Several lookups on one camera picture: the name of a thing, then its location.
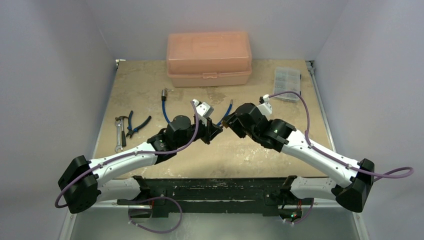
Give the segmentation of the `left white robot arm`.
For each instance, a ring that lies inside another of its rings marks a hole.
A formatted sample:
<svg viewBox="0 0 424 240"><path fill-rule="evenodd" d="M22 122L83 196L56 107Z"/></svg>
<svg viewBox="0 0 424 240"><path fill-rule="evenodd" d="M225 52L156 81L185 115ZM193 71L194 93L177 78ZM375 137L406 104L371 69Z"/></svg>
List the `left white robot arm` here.
<svg viewBox="0 0 424 240"><path fill-rule="evenodd" d="M222 131L210 118L201 120L195 115L191 122L189 117L178 115L167 127L129 150L104 158L77 156L58 180L60 193L54 206L68 208L72 214L81 213L105 196L100 187L114 178L167 161L197 140L209 145Z"/></svg>

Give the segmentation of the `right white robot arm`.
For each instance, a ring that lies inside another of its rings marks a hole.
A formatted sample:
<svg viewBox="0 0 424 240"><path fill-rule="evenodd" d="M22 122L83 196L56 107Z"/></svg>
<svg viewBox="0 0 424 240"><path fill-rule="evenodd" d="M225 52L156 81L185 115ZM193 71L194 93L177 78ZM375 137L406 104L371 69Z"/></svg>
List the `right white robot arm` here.
<svg viewBox="0 0 424 240"><path fill-rule="evenodd" d="M244 103L224 117L223 126L239 138L250 137L266 149L295 157L324 173L324 178L296 176L281 189L288 204L298 199L318 198L336 201L345 209L361 213L374 183L375 164L342 156L306 139L292 124L282 119L268 119L253 103Z"/></svg>

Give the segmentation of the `blue cable lock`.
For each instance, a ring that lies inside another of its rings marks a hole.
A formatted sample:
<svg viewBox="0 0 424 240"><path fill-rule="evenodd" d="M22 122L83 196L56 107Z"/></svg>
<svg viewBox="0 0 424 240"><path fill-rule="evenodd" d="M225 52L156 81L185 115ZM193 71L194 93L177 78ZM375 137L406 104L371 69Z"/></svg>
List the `blue cable lock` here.
<svg viewBox="0 0 424 240"><path fill-rule="evenodd" d="M163 116L164 116L164 119L165 119L165 121L169 124L171 121L169 120L169 118L168 118L168 115L167 115L167 112L166 112L166 100L167 100L167 98L168 98L168 92L171 92L172 91L172 89L167 89L167 88L164 88L164 89L162 89L161 90L161 109L162 109L162 114L163 114ZM230 100L230 103L229 103L229 106L228 106L228 108L227 108L227 110L226 110L226 112L225 112L225 114L224 114L224 116L222 117L222 119L216 124L217 126L219 126L219 127L221 127L222 126L222 121L223 121L223 118L224 117L226 117L226 116L228 116L229 114L230 114L230 112L231 112L231 110L232 110L232 107L233 107L233 104L234 104L234 100L233 99L231 99Z"/></svg>

